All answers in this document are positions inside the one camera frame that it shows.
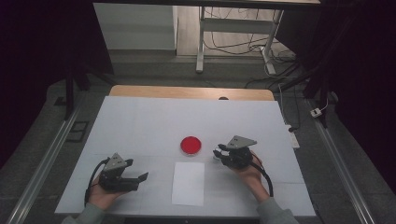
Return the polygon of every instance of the wall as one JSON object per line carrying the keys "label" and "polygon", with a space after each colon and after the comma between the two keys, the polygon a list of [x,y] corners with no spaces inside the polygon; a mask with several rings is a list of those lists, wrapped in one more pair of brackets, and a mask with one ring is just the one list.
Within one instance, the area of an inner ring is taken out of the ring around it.
{"label": "wall", "polygon": [[176,49],[177,7],[95,3],[108,49]]}

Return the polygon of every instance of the red disc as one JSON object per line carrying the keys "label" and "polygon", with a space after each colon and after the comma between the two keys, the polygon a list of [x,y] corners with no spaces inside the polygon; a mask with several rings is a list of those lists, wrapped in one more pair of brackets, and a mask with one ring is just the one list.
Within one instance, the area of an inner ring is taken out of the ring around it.
{"label": "red disc", "polygon": [[181,141],[180,147],[185,153],[193,155],[201,149],[201,141],[194,136],[188,136]]}

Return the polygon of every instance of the table surface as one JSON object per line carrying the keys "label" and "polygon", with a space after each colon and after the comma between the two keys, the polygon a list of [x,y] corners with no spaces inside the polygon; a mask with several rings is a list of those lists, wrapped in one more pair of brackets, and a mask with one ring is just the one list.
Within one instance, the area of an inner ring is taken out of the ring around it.
{"label": "table surface", "polygon": [[[221,96],[230,100],[218,100]],[[193,157],[179,148],[180,141],[190,135],[202,142]],[[80,213],[93,167],[118,152],[125,160],[134,159],[123,177],[149,175],[137,191],[118,198],[110,214],[256,217],[254,197],[236,175],[213,159],[216,145],[227,144],[234,135],[258,141],[250,148],[262,158],[279,205],[296,216],[314,216],[290,137],[270,91],[152,86],[113,87],[55,212]],[[204,206],[172,204],[176,162],[205,164]],[[268,188],[264,178],[263,184]]]}

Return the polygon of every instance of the person's hand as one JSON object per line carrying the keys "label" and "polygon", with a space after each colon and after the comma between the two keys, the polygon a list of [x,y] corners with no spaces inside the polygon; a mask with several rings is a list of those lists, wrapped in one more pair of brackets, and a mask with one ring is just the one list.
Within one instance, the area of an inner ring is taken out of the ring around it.
{"label": "person's hand", "polygon": [[102,189],[102,187],[100,187],[98,182],[99,182],[99,176],[97,176],[92,182],[91,195],[88,202],[96,205],[97,207],[99,207],[104,211],[106,211],[107,208],[109,208],[111,204],[114,203],[114,200],[116,200],[122,194],[127,193],[127,192],[116,192],[116,193],[107,192],[104,189]]}
{"label": "person's hand", "polygon": [[[251,153],[254,155],[253,162],[259,166],[262,166],[262,161],[258,159],[253,151],[251,151]],[[259,203],[262,203],[263,201],[270,198],[267,190],[262,185],[262,173],[260,173],[260,171],[258,171],[256,168],[249,165],[247,168],[242,170],[232,170],[249,187],[250,191],[253,193]]]}

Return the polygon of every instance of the sleeve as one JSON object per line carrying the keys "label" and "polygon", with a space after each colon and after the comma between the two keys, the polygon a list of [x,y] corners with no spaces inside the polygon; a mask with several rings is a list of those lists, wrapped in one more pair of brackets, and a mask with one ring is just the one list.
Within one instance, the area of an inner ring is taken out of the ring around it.
{"label": "sleeve", "polygon": [[96,224],[101,223],[105,217],[105,212],[91,203],[87,203],[81,214],[77,218],[67,217],[62,224]]}
{"label": "sleeve", "polygon": [[274,198],[269,198],[257,207],[263,224],[298,224],[289,209],[283,210]]}

